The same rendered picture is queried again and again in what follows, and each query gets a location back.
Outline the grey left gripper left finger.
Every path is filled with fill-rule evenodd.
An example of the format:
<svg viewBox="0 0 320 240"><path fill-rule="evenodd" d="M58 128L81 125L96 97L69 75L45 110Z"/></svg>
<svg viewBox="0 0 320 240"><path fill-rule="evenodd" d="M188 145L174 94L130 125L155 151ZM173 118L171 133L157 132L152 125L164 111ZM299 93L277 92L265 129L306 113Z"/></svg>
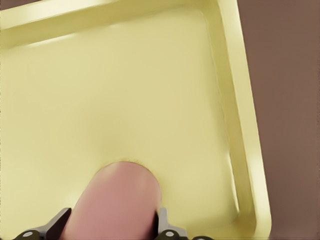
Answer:
<svg viewBox="0 0 320 240"><path fill-rule="evenodd" d="M45 225L27 229L15 237L15 240L59 240L70 218L72 209L65 207Z"/></svg>

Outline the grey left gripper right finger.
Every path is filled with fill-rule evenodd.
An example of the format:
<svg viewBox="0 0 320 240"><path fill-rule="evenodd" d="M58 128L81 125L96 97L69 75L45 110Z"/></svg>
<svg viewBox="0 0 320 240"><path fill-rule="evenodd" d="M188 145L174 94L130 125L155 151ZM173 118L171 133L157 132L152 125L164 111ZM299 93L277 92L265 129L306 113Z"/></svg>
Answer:
<svg viewBox="0 0 320 240"><path fill-rule="evenodd" d="M169 224L168 209L161 207L158 211L158 227L155 240L188 240L187 231Z"/></svg>

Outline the pink rounded cylinder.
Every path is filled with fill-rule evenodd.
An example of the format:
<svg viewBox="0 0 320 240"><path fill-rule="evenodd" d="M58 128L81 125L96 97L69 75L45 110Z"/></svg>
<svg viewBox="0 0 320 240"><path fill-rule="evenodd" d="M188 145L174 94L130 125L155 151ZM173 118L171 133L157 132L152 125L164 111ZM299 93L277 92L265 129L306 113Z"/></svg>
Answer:
<svg viewBox="0 0 320 240"><path fill-rule="evenodd" d="M152 240L160 205L161 188L148 169L112 163L89 182L59 240Z"/></svg>

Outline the pale yellow tray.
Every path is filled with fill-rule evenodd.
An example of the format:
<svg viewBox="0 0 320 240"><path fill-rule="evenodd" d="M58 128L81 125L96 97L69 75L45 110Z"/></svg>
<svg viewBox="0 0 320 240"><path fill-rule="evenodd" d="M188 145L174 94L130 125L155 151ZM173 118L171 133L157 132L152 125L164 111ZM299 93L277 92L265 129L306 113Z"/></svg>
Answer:
<svg viewBox="0 0 320 240"><path fill-rule="evenodd" d="M237 0L42 0L0 11L0 236L44 224L102 167L157 178L189 237L268 240Z"/></svg>

